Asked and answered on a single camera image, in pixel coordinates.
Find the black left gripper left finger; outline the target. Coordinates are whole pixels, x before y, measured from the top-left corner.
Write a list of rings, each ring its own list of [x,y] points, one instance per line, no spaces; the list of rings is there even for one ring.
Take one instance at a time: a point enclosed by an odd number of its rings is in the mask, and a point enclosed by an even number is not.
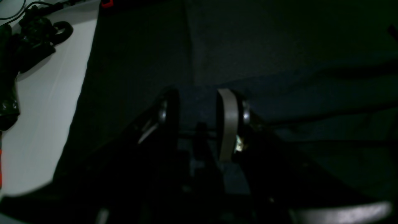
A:
[[[166,156],[177,145],[180,95],[168,89],[134,119],[134,152],[147,156]]]

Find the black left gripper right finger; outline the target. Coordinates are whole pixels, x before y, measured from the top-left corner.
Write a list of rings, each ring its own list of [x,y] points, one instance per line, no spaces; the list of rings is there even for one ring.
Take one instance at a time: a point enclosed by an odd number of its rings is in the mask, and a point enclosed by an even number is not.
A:
[[[251,116],[246,96],[230,88],[217,89],[216,132],[220,162],[235,162],[248,150]]]

